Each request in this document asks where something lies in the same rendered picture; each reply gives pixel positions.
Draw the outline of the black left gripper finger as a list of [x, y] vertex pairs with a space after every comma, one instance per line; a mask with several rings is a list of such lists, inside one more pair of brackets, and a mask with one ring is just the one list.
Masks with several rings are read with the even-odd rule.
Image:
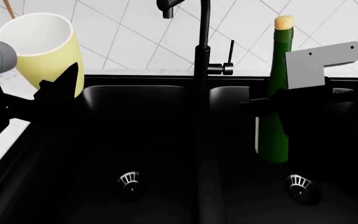
[[55, 81], [54, 87], [62, 98], [76, 98], [83, 90], [83, 75], [79, 76], [78, 63], [70, 65]]

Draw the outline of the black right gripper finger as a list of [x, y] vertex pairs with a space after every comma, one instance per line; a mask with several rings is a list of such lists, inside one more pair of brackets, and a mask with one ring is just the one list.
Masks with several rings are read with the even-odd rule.
[[279, 111], [279, 104], [276, 98], [259, 98], [243, 102], [240, 109], [249, 111]]

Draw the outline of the green bottle with cork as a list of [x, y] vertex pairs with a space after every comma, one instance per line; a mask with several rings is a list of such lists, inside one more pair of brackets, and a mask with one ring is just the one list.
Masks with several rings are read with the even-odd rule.
[[[275, 18], [273, 57], [267, 96], [288, 88], [285, 54], [292, 50], [294, 21], [294, 16]], [[273, 112], [266, 117], [259, 118], [257, 152], [263, 160], [274, 164], [281, 164], [288, 160], [288, 138], [278, 113]]]

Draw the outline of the pale yellow cup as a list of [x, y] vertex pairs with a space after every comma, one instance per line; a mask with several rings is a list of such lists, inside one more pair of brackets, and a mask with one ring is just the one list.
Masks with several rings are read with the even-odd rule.
[[16, 69], [36, 89], [40, 89], [41, 81], [54, 82], [77, 63], [73, 96], [82, 92], [84, 63], [75, 31], [67, 18], [49, 12], [19, 16], [0, 28], [0, 41], [16, 51]]

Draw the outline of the black double basin sink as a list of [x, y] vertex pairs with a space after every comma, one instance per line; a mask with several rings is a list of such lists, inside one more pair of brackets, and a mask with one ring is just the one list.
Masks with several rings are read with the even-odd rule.
[[[0, 224], [358, 224], [358, 183], [244, 165], [257, 152], [256, 117], [267, 79], [216, 77], [199, 102], [191, 77], [86, 76], [72, 128], [31, 123], [0, 160]], [[358, 88], [358, 78], [327, 78]], [[121, 198], [138, 171], [144, 193]], [[287, 194], [298, 174], [319, 204]]]

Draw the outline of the black gooseneck faucet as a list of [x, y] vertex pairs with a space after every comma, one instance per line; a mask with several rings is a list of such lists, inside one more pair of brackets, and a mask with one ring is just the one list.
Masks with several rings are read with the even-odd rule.
[[[164, 19], [173, 19], [173, 8], [185, 0], [156, 0], [158, 9]], [[209, 24], [211, 16], [211, 0], [200, 0], [200, 37], [195, 47], [194, 85], [196, 91], [206, 91], [211, 48], [208, 46]]]

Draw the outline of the round metal drain strainer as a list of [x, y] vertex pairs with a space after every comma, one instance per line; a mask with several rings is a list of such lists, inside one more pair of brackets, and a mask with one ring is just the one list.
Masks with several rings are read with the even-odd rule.
[[144, 193], [140, 173], [131, 171], [121, 175], [117, 180], [119, 195], [126, 201], [137, 200]]
[[298, 174], [286, 178], [285, 189], [287, 194], [296, 203], [314, 206], [320, 203], [322, 193], [314, 182]]

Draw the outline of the orange-brown curved rod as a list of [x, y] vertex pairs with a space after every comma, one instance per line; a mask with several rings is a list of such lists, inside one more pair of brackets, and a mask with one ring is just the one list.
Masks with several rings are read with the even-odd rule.
[[16, 17], [15, 17], [15, 14], [14, 14], [13, 10], [12, 10], [12, 7], [11, 7], [11, 5], [9, 3], [9, 0], [3, 0], [3, 3], [4, 3], [8, 13], [9, 13], [11, 19], [15, 19]]

